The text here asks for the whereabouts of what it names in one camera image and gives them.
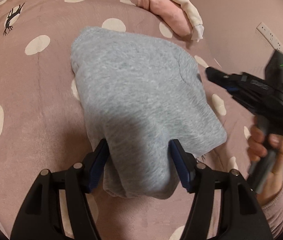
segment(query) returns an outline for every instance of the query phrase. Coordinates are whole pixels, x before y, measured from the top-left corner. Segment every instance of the finger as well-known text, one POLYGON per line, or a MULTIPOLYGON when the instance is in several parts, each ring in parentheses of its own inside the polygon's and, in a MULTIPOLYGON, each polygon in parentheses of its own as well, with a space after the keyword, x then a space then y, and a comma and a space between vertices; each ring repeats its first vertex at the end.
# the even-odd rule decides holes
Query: finger
POLYGON ((283 137, 279 142, 279 152, 277 155, 275 165, 272 169, 273 174, 280 174, 282 172, 283 172, 283 137))
POLYGON ((253 137, 248 138, 248 145, 249 147, 255 152, 255 154, 259 157, 265 157, 267 155, 267 150, 263 147, 262 144, 256 142, 253 137))
POLYGON ((251 148, 248 148, 247 154, 251 162, 259 162, 260 157, 257 156, 251 148))
POLYGON ((273 148, 279 149, 279 153, 283 154, 283 136, 270 134, 268 140, 273 148))
POLYGON ((263 143, 265 140, 264 133, 256 125, 251 127, 250 134, 251 137, 258 143, 263 143))

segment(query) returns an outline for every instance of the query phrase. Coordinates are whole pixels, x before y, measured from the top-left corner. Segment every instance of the human hand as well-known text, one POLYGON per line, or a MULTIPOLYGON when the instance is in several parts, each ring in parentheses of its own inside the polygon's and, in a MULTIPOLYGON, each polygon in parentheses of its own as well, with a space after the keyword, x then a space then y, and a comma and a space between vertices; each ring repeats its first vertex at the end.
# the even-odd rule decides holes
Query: human hand
MULTIPOLYGON (((256 126, 256 118, 254 118, 254 123, 255 125, 251 127, 251 136, 248 139, 247 154, 251 161, 258 162, 261 157, 267 155, 267 150, 262 145, 265 135, 256 126)), ((283 136, 270 134, 268 140, 273 148, 278 149, 278 154, 275 165, 264 184, 263 191, 257 194, 257 200, 261 206, 272 201, 283 186, 283 136)))

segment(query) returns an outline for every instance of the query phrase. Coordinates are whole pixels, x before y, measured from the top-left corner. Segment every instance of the power strip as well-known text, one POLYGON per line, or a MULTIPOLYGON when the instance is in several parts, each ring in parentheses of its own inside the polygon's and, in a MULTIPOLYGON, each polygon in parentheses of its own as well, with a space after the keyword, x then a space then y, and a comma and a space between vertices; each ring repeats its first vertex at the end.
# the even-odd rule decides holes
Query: power strip
POLYGON ((259 24, 257 30, 266 38, 274 49, 283 53, 283 44, 277 39, 276 35, 266 26, 266 24, 259 24))

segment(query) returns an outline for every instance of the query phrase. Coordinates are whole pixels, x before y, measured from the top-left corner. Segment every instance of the fabric fold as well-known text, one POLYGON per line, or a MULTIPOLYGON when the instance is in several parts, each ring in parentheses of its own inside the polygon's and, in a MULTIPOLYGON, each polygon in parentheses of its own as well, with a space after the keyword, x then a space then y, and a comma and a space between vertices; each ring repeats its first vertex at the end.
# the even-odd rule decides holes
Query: fabric fold
POLYGON ((187 14, 188 19, 192 25, 193 34, 192 40, 201 40, 203 38, 203 20, 199 15, 197 8, 189 0, 172 0, 173 2, 180 5, 180 7, 187 14))
POLYGON ((177 35, 192 34, 193 27, 186 13, 171 0, 138 0, 137 6, 160 16, 177 35))

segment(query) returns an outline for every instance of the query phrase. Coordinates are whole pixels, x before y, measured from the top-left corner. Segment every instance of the gray sweatshirt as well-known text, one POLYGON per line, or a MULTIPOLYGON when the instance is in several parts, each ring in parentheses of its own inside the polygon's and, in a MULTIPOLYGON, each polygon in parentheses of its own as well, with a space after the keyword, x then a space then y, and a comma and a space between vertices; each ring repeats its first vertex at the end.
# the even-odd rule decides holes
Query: gray sweatshirt
POLYGON ((109 145, 103 186, 111 195, 168 198, 179 182, 169 140, 199 157, 227 139, 195 59, 174 43, 88 27, 71 64, 91 145, 109 145))

